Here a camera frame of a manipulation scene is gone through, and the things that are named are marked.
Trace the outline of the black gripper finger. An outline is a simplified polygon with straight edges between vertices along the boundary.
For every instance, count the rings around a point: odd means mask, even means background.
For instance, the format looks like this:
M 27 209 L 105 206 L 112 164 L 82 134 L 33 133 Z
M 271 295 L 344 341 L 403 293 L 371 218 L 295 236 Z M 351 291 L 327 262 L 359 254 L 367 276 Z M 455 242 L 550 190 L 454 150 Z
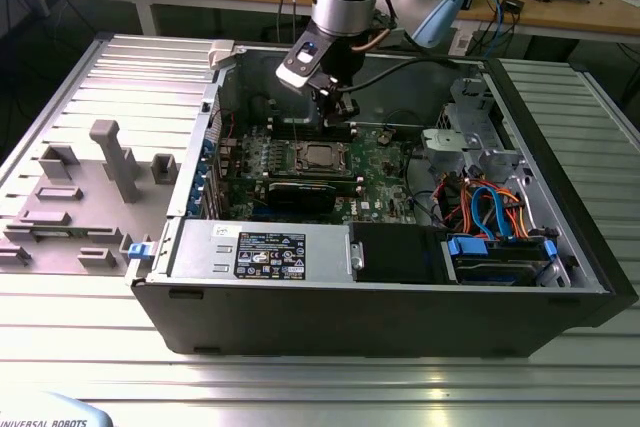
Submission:
M 335 110 L 333 94 L 326 89 L 313 89 L 312 100 L 316 106 L 319 127 L 328 128 L 331 125 L 330 117 Z
M 350 95 L 341 95 L 333 107 L 333 125 L 338 126 L 360 113 L 360 107 Z

